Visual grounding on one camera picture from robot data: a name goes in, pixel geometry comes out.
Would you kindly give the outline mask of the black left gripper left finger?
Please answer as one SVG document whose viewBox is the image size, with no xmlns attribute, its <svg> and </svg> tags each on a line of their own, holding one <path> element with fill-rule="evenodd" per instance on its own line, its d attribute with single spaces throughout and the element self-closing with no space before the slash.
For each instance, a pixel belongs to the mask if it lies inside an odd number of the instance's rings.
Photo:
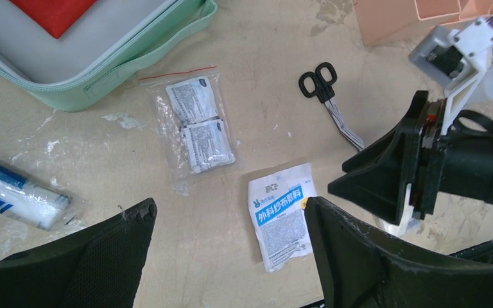
<svg viewBox="0 0 493 308">
<path fill-rule="evenodd" d="M 157 217 L 148 198 L 0 261 L 0 307 L 132 307 Z"/>
</svg>

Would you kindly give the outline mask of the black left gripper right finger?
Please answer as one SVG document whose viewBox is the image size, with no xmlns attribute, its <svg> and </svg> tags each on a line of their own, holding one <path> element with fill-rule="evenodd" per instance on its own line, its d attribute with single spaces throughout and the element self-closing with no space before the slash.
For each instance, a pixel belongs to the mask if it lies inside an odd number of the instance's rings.
<svg viewBox="0 0 493 308">
<path fill-rule="evenodd" d="M 323 197 L 305 218 L 326 307 L 493 307 L 493 264 L 421 248 Z"/>
</svg>

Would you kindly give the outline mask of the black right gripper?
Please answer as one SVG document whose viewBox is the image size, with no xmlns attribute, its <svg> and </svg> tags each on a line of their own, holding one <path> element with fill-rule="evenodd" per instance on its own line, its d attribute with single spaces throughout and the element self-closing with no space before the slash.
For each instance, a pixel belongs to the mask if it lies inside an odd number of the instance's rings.
<svg viewBox="0 0 493 308">
<path fill-rule="evenodd" d="M 405 207 L 424 219 L 440 192 L 493 205 L 493 120 L 462 110 L 442 133 L 444 104 L 418 90 L 403 118 L 342 164 L 327 191 L 398 225 Z"/>
</svg>

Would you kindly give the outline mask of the white blue mask packet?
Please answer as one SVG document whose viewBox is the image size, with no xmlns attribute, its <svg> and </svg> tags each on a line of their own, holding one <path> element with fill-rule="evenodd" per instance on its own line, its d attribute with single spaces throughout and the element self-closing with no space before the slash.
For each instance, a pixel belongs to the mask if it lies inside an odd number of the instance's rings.
<svg viewBox="0 0 493 308">
<path fill-rule="evenodd" d="M 248 210 L 266 272 L 313 252 L 304 211 L 317 195 L 310 163 L 249 181 Z"/>
</svg>

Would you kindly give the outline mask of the black handled scissors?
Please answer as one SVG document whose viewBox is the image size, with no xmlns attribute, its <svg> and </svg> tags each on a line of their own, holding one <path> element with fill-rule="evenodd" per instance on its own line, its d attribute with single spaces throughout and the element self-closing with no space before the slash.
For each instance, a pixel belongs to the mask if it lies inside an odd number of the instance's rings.
<svg viewBox="0 0 493 308">
<path fill-rule="evenodd" d="M 363 140 L 345 124 L 344 117 L 338 108 L 333 90 L 333 85 L 337 80 L 338 75 L 333 65 L 329 62 L 322 62 L 315 71 L 308 71 L 300 76 L 298 87 L 304 97 L 317 97 L 332 117 L 339 133 L 358 151 L 362 151 L 365 148 Z"/>
</svg>

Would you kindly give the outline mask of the red first aid pouch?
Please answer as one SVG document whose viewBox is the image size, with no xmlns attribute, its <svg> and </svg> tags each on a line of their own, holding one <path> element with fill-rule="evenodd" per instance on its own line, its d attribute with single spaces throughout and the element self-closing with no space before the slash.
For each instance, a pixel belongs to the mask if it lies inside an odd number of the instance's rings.
<svg viewBox="0 0 493 308">
<path fill-rule="evenodd" d="M 54 39 L 59 39 L 96 0 L 11 0 Z"/>
</svg>

